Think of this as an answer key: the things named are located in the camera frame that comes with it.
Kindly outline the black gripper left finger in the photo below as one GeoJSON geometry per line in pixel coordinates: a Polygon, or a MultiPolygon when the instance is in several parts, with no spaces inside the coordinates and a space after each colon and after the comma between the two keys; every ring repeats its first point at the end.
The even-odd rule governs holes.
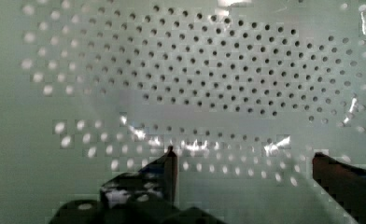
{"type": "Polygon", "coordinates": [[[169,146],[139,171],[106,181],[98,200],[65,203],[49,224],[226,224],[198,207],[174,206],[176,180],[177,155],[169,146]]]}

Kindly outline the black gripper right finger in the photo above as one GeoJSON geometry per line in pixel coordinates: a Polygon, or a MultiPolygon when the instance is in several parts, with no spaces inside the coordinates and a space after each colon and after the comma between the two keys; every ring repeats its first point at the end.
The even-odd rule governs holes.
{"type": "Polygon", "coordinates": [[[312,159],[313,179],[358,224],[366,224],[366,169],[339,162],[317,152],[312,159]]]}

